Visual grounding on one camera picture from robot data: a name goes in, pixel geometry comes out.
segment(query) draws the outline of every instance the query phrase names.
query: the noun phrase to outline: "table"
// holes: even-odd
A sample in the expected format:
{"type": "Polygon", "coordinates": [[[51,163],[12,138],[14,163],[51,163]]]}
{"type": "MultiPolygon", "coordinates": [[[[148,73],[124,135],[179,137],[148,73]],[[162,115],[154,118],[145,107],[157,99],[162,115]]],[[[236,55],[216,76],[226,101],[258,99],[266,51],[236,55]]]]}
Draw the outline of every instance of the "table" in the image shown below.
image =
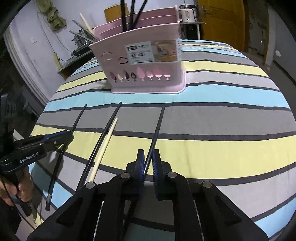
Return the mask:
{"type": "Polygon", "coordinates": [[[197,29],[197,39],[200,40],[200,24],[206,24],[205,22],[196,22],[196,21],[190,21],[190,22],[181,22],[181,28],[184,27],[184,24],[194,24],[196,25],[196,29],[197,29]]]}
{"type": "Polygon", "coordinates": [[[79,55],[70,58],[66,62],[64,62],[62,68],[59,69],[58,73],[66,80],[68,77],[81,65],[85,64],[87,61],[92,59],[94,54],[91,50],[79,55]]]}
{"type": "MultiPolygon", "coordinates": [[[[156,148],[172,170],[210,180],[274,240],[296,209],[296,123],[266,73],[228,44],[181,40],[186,89],[180,94],[112,94],[96,59],[76,70],[53,95],[32,135],[70,129],[82,107],[52,196],[45,199],[57,152],[30,165],[37,225],[71,197],[99,136],[122,101],[95,182],[109,181],[148,152],[161,106],[156,148]]],[[[157,201],[148,170],[126,240],[174,240],[171,201],[157,201]]]]}

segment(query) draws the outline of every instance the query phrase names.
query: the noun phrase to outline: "wooden door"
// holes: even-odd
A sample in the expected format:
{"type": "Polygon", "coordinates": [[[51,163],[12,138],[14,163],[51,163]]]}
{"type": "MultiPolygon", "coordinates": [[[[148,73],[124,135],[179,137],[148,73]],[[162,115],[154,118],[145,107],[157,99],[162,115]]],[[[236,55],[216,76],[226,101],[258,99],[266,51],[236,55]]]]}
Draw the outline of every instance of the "wooden door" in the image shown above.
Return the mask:
{"type": "Polygon", "coordinates": [[[202,25],[203,40],[228,43],[237,50],[244,50],[243,0],[198,0],[198,6],[201,21],[206,23],[202,25]]]}

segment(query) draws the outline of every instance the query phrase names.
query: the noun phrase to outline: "finger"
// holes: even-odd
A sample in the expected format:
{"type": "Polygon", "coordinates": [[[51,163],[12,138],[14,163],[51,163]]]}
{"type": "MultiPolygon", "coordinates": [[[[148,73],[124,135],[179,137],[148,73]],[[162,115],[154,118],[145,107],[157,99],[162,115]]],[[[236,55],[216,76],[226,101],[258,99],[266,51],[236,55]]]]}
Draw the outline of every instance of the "finger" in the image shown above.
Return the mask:
{"type": "Polygon", "coordinates": [[[33,190],[33,181],[31,180],[31,175],[29,173],[29,168],[23,169],[24,176],[19,182],[18,188],[20,191],[31,191],[33,190]]]}
{"type": "MultiPolygon", "coordinates": [[[[3,177],[2,180],[6,186],[8,193],[13,194],[13,195],[17,195],[17,188],[15,187],[15,185],[13,185],[12,182],[7,180],[5,177],[3,177]]],[[[6,193],[6,190],[3,186],[2,180],[0,181],[0,189],[6,193]]]]}
{"type": "Polygon", "coordinates": [[[31,192],[31,191],[19,191],[19,193],[17,195],[19,196],[19,198],[23,202],[28,202],[28,201],[30,201],[32,199],[33,192],[31,192]]]}
{"type": "Polygon", "coordinates": [[[24,173],[24,177],[31,177],[28,166],[26,166],[22,171],[24,173]]]}
{"type": "MultiPolygon", "coordinates": [[[[10,193],[10,194],[16,194],[17,193],[17,189],[16,187],[9,181],[7,180],[6,178],[2,178],[3,182],[5,183],[5,186],[7,188],[7,191],[10,193]]],[[[0,181],[0,198],[2,198],[6,203],[7,205],[9,206],[14,206],[14,204],[11,202],[4,186],[3,186],[3,183],[2,181],[0,181]]]]}
{"type": "Polygon", "coordinates": [[[10,200],[9,197],[7,197],[7,198],[2,198],[2,199],[4,200],[4,202],[6,202],[6,204],[7,204],[8,206],[11,206],[11,207],[14,206],[14,204],[11,202],[11,200],[10,200]]]}

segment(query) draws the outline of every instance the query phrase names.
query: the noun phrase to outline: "door handle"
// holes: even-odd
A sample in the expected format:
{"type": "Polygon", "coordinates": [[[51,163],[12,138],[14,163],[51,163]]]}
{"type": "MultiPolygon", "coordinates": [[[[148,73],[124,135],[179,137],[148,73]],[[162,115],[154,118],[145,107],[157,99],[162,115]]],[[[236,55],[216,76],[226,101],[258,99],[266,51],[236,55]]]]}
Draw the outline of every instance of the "door handle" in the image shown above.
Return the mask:
{"type": "Polygon", "coordinates": [[[202,14],[203,14],[203,17],[205,18],[206,17],[206,13],[207,14],[211,14],[209,12],[207,12],[208,9],[205,8],[205,6],[202,4],[202,14]]]}

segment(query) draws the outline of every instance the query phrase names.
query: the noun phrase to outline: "yellow stripe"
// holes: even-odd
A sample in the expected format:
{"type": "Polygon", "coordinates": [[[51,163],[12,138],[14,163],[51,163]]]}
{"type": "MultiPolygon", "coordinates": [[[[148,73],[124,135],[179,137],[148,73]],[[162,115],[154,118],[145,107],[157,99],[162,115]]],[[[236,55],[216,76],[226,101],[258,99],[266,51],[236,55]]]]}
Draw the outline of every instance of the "yellow stripe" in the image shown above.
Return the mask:
{"type": "Polygon", "coordinates": [[[90,63],[93,63],[93,62],[98,62],[98,61],[97,61],[97,59],[94,59],[93,61],[90,61],[90,62],[85,63],[83,66],[86,66],[86,65],[88,65],[90,63]]]}
{"type": "Polygon", "coordinates": [[[212,61],[182,61],[183,66],[187,71],[196,70],[211,70],[220,72],[232,72],[232,73],[242,73],[242,74],[255,74],[261,76],[267,76],[267,74],[259,67],[256,66],[246,66],[242,64],[229,64],[229,63],[216,63],[212,61]]]}
{"type": "Polygon", "coordinates": [[[216,45],[216,44],[182,44],[182,45],[188,45],[188,46],[204,46],[204,47],[220,47],[220,48],[224,48],[224,49],[232,49],[232,50],[236,50],[235,48],[231,48],[231,47],[227,47],[227,46],[220,46],[220,45],[216,45]]]}
{"type": "MultiPolygon", "coordinates": [[[[35,126],[32,135],[60,129],[35,126]]],[[[74,133],[67,152],[88,159],[100,133],[74,133]]],[[[172,170],[187,178],[223,179],[260,175],[296,162],[296,136],[263,141],[191,141],[160,139],[156,149],[172,170]]],[[[112,136],[102,164],[125,169],[137,150],[147,154],[151,139],[112,136]]]]}
{"type": "Polygon", "coordinates": [[[37,211],[33,208],[32,209],[33,219],[34,222],[34,228],[37,228],[41,223],[44,222],[44,220],[40,217],[40,215],[37,213],[37,211]]]}
{"type": "MultiPolygon", "coordinates": [[[[229,64],[229,63],[216,63],[212,61],[182,61],[183,66],[187,71],[197,71],[197,70],[211,70],[220,72],[233,72],[233,73],[243,73],[243,74],[255,74],[268,77],[267,74],[259,67],[256,66],[246,66],[242,64],[229,64]]],[[[75,81],[65,83],[57,91],[67,90],[81,84],[87,84],[95,80],[105,79],[106,75],[104,72],[90,74],[88,76],[82,77],[75,81]]]]}
{"type": "Polygon", "coordinates": [[[57,91],[67,90],[67,89],[73,88],[78,85],[87,84],[87,83],[92,82],[94,80],[102,80],[102,79],[106,79],[106,75],[104,72],[90,74],[90,75],[87,75],[87,76],[82,77],[80,79],[77,79],[75,81],[63,84],[61,87],[58,88],[57,91]]]}

